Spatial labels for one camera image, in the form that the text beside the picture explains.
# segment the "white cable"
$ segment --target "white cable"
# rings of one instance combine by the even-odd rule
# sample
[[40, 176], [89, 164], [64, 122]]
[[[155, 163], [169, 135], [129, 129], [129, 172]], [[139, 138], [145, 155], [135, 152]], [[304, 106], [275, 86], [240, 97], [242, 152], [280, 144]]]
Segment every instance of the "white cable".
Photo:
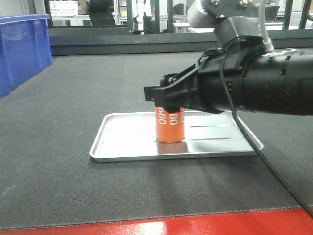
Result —
[[261, 36], [263, 37], [263, 43], [265, 45], [265, 49], [268, 53], [274, 52], [273, 44], [268, 37], [268, 31], [265, 25], [265, 7], [266, 7], [266, 0], [261, 0], [259, 5], [259, 31]]

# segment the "aluminum tray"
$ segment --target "aluminum tray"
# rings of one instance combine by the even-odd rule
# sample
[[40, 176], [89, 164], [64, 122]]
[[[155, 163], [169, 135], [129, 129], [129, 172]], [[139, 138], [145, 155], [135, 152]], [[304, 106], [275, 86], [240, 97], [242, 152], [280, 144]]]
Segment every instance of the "aluminum tray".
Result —
[[[105, 116], [91, 157], [99, 162], [117, 162], [255, 155], [229, 112], [185, 111], [185, 139], [178, 143], [157, 142], [155, 122], [154, 112]], [[262, 149], [263, 144], [242, 124]]]

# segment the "blue plastic bin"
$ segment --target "blue plastic bin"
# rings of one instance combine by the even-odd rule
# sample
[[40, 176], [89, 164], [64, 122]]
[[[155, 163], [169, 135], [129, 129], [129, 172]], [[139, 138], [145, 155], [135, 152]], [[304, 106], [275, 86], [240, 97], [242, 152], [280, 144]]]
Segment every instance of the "blue plastic bin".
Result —
[[52, 64], [48, 18], [0, 17], [0, 98]]

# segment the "gray conveyor belt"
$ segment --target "gray conveyor belt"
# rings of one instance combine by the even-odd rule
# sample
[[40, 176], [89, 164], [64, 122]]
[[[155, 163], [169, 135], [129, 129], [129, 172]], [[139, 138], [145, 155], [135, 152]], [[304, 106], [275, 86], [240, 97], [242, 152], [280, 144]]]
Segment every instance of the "gray conveyor belt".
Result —
[[[293, 208], [258, 157], [97, 163], [105, 115], [153, 111], [143, 87], [201, 53], [67, 56], [0, 99], [0, 229]], [[239, 112], [313, 205], [313, 117]]]

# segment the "orange cylinder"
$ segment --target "orange cylinder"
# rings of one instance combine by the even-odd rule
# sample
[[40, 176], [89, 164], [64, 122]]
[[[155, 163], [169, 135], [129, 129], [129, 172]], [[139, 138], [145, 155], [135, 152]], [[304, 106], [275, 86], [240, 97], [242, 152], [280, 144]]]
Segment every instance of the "orange cylinder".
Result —
[[176, 143], [184, 139], [184, 109], [168, 113], [162, 107], [156, 107], [156, 139], [164, 143]]

